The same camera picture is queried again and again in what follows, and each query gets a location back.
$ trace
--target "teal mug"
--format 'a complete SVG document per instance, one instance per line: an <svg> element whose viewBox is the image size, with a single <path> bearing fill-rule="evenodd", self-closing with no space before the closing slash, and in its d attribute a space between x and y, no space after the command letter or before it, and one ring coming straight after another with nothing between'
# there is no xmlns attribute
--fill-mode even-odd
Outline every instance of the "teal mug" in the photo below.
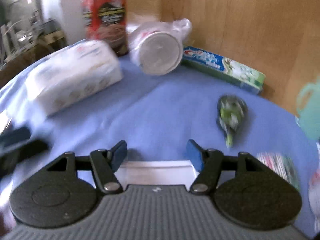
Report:
<svg viewBox="0 0 320 240"><path fill-rule="evenodd" d="M311 93L303 109L300 108L302 99ZM297 112L299 125L308 138L318 141L320 138L320 79L316 84L308 83L301 89L297 97Z"/></svg>

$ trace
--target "small green object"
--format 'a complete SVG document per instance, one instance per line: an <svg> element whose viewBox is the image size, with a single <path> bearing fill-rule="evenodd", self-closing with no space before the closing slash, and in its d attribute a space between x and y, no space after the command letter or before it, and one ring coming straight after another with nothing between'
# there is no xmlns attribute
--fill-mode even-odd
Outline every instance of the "small green object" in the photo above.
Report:
<svg viewBox="0 0 320 240"><path fill-rule="evenodd" d="M222 96L218 113L217 124L224 133L227 147L232 147L234 136L246 117L247 105L236 96Z"/></svg>

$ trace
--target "blue tablecloth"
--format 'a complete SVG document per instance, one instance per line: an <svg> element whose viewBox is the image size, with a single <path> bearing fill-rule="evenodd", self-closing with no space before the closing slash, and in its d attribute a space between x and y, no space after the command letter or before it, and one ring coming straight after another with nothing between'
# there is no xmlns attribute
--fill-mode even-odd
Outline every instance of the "blue tablecloth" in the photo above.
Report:
<svg viewBox="0 0 320 240"><path fill-rule="evenodd" d="M225 155L246 151L281 153L292 158L300 178L302 210L295 225L314 236L314 217L308 203L308 180L316 170L316 143L309 141L296 125L295 117L277 105L226 82L179 66L165 76L148 76L120 58L121 82L44 120L27 100L24 81L28 73L46 58L21 72L0 90L0 111L7 110L15 125L28 125L33 137L45 138L51 152L36 162L19 165L16 183L66 151L88 155L97 148L111 148L126 140L129 160L180 160L189 139L203 148L215 148ZM227 149L216 125L217 101L223 94L235 94L248 105L248 120L235 145Z"/></svg>

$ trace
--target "toothpaste box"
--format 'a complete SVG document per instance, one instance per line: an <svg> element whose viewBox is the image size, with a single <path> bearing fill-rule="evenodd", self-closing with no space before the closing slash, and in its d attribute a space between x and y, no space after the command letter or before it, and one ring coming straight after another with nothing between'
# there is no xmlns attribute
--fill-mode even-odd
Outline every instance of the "toothpaste box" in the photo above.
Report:
<svg viewBox="0 0 320 240"><path fill-rule="evenodd" d="M262 91L266 77L263 73L230 58L191 46L184 48L182 63L253 94Z"/></svg>

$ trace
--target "red box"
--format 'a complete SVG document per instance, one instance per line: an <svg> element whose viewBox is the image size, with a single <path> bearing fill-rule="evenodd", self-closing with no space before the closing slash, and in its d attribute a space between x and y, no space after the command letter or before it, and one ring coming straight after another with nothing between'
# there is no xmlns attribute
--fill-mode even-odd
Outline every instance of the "red box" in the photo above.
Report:
<svg viewBox="0 0 320 240"><path fill-rule="evenodd" d="M126 0L82 0L87 37L106 41L117 56L128 52L125 7Z"/></svg>

